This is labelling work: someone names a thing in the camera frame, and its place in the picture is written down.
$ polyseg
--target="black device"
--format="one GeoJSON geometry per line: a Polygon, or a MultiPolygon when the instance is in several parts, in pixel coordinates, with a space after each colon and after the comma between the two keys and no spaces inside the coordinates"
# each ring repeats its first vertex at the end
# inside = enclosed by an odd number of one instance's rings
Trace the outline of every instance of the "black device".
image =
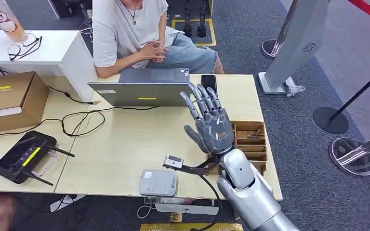
{"type": "Polygon", "coordinates": [[[53,186],[52,183],[35,176],[32,170],[49,150],[74,157],[73,154],[56,148],[56,143],[57,140],[54,137],[37,131],[27,132],[0,159],[0,175],[17,184],[21,184],[31,177],[53,186]]]}
{"type": "Polygon", "coordinates": [[[202,75],[200,77],[200,83],[204,88],[212,88],[213,91],[218,95],[218,90],[216,86],[216,76],[215,75],[202,75]]]}
{"type": "Polygon", "coordinates": [[[198,37],[206,37],[206,26],[205,26],[205,17],[206,17],[206,0],[200,0],[200,11],[199,11],[199,26],[198,26],[198,37]]]}
{"type": "Polygon", "coordinates": [[[191,26],[191,1],[185,0],[185,26],[184,33],[189,38],[192,37],[192,26],[191,26]]]}

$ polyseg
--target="wooden compartment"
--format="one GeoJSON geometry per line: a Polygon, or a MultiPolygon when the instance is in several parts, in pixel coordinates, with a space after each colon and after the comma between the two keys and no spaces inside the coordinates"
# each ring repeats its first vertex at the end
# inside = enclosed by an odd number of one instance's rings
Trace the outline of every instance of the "wooden compartment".
{"type": "MultiPolygon", "coordinates": [[[[256,121],[231,121],[233,143],[236,148],[243,151],[246,158],[257,168],[260,174],[266,172],[267,148],[264,123],[256,121]]],[[[211,169],[208,174],[218,174],[218,166],[211,169]]]]}

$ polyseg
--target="black router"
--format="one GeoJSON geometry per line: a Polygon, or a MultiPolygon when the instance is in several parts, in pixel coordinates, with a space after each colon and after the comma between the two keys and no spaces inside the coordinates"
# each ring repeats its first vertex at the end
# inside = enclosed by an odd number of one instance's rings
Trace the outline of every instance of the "black router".
{"type": "Polygon", "coordinates": [[[56,143],[57,140],[54,137],[37,131],[27,132],[0,159],[0,175],[17,184],[21,184],[31,177],[53,186],[52,183],[35,176],[32,170],[49,150],[74,157],[73,154],[56,148],[56,143]]]}

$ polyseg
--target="humanoid robot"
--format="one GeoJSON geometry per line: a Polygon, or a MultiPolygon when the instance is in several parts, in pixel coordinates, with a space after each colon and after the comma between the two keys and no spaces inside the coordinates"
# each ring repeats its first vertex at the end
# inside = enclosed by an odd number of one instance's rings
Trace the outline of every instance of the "humanoid robot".
{"type": "Polygon", "coordinates": [[[247,160],[245,154],[233,145],[232,126],[212,88],[189,84],[199,107],[200,115],[184,92],[181,96],[195,120],[197,132],[185,125],[185,132],[212,158],[197,167],[183,165],[178,157],[165,159],[163,166],[203,177],[219,164],[217,185],[219,191],[240,214],[245,224],[257,231],[297,231],[295,225],[281,211],[280,204],[259,171],[247,160]]]}

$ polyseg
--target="brown box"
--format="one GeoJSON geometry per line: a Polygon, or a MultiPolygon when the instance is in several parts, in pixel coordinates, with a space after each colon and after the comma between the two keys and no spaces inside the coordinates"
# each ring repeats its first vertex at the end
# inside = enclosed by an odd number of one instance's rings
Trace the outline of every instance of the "brown box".
{"type": "MultiPolygon", "coordinates": [[[[266,172],[267,148],[264,123],[256,121],[231,121],[234,134],[233,144],[246,155],[260,174],[266,172]]],[[[218,174],[218,166],[208,174],[218,174]]]]}
{"type": "Polygon", "coordinates": [[[40,123],[48,94],[36,72],[0,76],[0,131],[40,123]]]}

